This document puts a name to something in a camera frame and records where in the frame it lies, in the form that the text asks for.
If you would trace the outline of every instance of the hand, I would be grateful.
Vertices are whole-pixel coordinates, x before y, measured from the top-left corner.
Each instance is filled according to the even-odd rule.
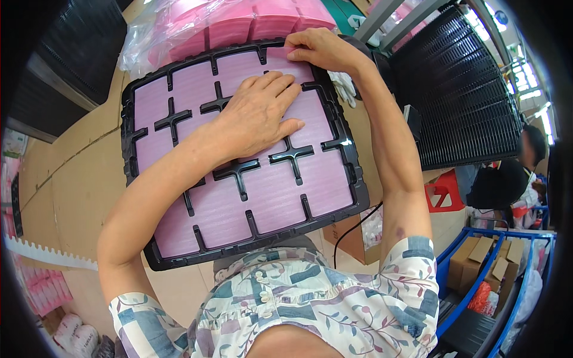
[[[301,91],[294,80],[291,74],[270,71],[241,83],[221,114],[202,128],[221,151],[219,164],[260,152],[304,126],[295,118],[281,122]]]
[[[291,61],[307,61],[333,72],[346,72],[354,76],[361,66],[374,64],[360,50],[333,34],[327,28],[307,29],[286,37],[285,46],[305,45],[286,57]]]

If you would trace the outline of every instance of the white serrated strip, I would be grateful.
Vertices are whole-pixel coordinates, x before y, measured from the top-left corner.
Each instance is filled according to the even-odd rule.
[[[67,252],[61,253],[60,250],[56,253],[54,248],[51,250],[47,247],[44,249],[41,245],[36,245],[32,243],[28,244],[28,241],[22,242],[21,239],[12,236],[12,239],[6,239],[6,247],[24,257],[29,257],[34,260],[41,262],[51,263],[52,265],[60,265],[67,267],[77,267],[79,269],[89,269],[97,271],[97,261],[92,262],[91,259],[86,260],[85,257],[80,258],[79,256],[74,256],[73,254],[68,254]]]

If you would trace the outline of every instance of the man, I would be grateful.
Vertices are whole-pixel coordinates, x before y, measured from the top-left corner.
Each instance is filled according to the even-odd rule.
[[[227,107],[139,175],[98,242],[101,287],[129,357],[426,356],[436,345],[438,285],[418,152],[374,63],[327,29],[291,34],[289,53],[354,80],[368,110],[384,188],[377,275],[342,273],[306,237],[215,262],[215,288],[188,329],[163,311],[140,259],[163,214],[217,166],[253,155],[304,123],[281,118],[292,75],[247,78]]]
[[[545,136],[536,127],[526,124],[518,149],[517,160],[501,160],[495,167],[481,164],[456,167],[458,190],[464,204],[477,209],[505,210],[525,193],[535,175],[535,167],[545,158]]]

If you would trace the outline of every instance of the red stool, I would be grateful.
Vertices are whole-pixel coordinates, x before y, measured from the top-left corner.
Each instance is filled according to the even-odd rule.
[[[435,206],[431,203],[430,195],[427,191],[428,188],[434,188],[434,195],[440,196]],[[428,209],[431,213],[459,211],[465,207],[465,204],[462,203],[462,199],[460,198],[458,180],[456,179],[456,171],[454,169],[442,174],[435,183],[424,185],[424,192],[426,193],[426,201],[428,202]],[[444,199],[448,194],[450,194],[452,205],[442,206]]]

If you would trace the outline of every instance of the patterned shirt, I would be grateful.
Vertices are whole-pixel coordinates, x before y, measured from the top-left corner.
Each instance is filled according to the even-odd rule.
[[[244,256],[216,277],[185,330],[150,296],[126,293],[109,311],[130,358],[245,358],[262,331],[292,324],[344,357],[425,357],[438,343],[433,244],[398,242],[378,274],[331,269],[312,249],[278,247]]]

